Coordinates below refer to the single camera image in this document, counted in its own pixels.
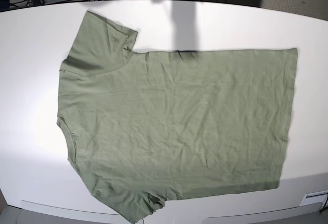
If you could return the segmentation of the green T-shirt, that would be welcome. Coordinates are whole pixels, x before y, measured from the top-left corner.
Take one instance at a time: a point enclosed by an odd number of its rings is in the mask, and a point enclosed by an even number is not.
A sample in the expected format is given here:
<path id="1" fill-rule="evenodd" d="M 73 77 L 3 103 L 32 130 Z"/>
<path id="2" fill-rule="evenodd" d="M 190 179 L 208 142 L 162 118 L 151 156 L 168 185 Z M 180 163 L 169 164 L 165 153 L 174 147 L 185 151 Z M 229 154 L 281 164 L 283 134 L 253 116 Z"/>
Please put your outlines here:
<path id="1" fill-rule="evenodd" d="M 88 11 L 60 66 L 57 125 L 91 195 L 136 223 L 277 188 L 297 49 L 137 53 L 137 35 Z"/>

